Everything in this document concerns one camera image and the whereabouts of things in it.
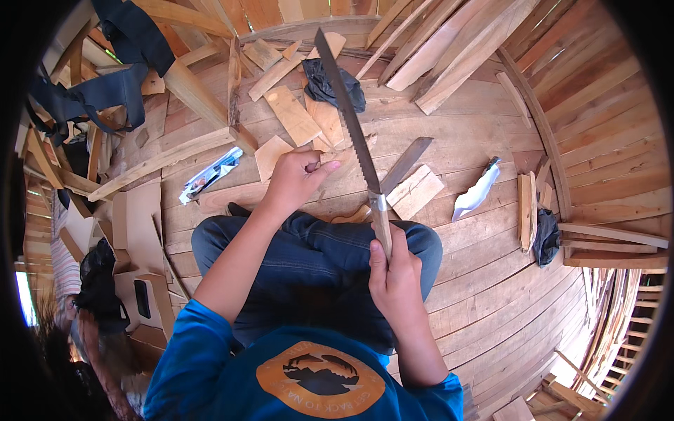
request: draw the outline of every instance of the orange shirt logo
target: orange shirt logo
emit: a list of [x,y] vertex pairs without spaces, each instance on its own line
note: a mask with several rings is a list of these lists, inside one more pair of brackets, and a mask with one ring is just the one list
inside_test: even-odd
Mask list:
[[331,420],[361,414],[386,389],[381,376],[357,358],[308,341],[265,361],[256,377],[290,408]]

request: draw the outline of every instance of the knife handle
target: knife handle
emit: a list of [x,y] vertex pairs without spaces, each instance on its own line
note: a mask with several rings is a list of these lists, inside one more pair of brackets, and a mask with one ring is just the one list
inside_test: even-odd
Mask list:
[[393,242],[391,241],[391,227],[388,222],[388,212],[386,210],[386,197],[372,192],[368,192],[370,198],[370,208],[372,209],[372,222],[375,227],[375,237],[381,243],[386,254],[386,260],[391,261],[391,250]]

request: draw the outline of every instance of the crumpled black bag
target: crumpled black bag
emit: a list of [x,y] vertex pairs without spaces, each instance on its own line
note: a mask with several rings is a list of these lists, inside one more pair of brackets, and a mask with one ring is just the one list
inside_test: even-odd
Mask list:
[[[304,60],[302,67],[309,80],[309,83],[304,87],[304,92],[314,101],[328,101],[336,108],[339,108],[337,98],[335,98],[335,93],[330,85],[328,74],[323,69],[321,59]],[[361,88],[361,83],[341,67],[339,68],[339,73],[344,81],[344,86],[346,86],[348,96],[351,98],[353,108],[356,112],[365,111],[365,94]]]
[[552,211],[539,210],[539,222],[534,239],[534,256],[540,267],[546,267],[559,251],[559,228]]
[[113,266],[115,256],[105,238],[100,239],[96,248],[91,250],[80,264],[82,287],[75,305],[94,315],[101,334],[120,333],[130,324],[129,314],[117,295]]

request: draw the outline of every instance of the dark blue pants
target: dark blue pants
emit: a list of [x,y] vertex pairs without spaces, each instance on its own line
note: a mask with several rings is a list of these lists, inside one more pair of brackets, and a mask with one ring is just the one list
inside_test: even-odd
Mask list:
[[[192,249],[202,276],[245,222],[241,216],[212,216],[194,230]],[[405,230],[409,250],[423,262],[421,294],[426,300],[442,260],[440,239],[416,222],[394,224]],[[393,332],[368,288],[374,238],[369,224],[329,224],[295,212],[270,243],[234,323],[235,339],[247,347],[280,326],[308,325],[339,331],[391,354]]]

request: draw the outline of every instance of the blue t-shirt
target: blue t-shirt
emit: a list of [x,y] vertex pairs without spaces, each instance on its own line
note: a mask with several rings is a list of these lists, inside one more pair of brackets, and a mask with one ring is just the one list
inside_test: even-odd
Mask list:
[[282,327],[236,357],[231,339],[225,319],[191,300],[152,376],[146,419],[463,419],[456,375],[403,388],[387,356],[335,331]]

